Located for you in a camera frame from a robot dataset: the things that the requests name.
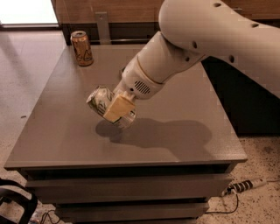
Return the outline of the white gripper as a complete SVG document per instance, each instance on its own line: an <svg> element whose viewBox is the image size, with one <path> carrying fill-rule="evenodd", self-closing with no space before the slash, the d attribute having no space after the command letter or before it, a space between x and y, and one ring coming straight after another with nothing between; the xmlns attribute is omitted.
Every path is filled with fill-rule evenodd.
<svg viewBox="0 0 280 224"><path fill-rule="evenodd" d="M122 78L113 91L115 96L103 117L114 123L135 108L133 99L150 99L162 88L162 83L156 83L145 74L135 56L122 71Z"/></svg>

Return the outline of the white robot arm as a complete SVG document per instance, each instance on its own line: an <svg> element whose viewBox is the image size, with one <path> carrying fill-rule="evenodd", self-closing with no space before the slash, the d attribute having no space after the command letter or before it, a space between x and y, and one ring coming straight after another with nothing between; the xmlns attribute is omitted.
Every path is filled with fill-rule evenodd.
<svg viewBox="0 0 280 224"><path fill-rule="evenodd" d="M221 0L164 0L160 31L133 58L103 117L114 123L173 75L207 56L227 62L280 97L280 29L249 20Z"/></svg>

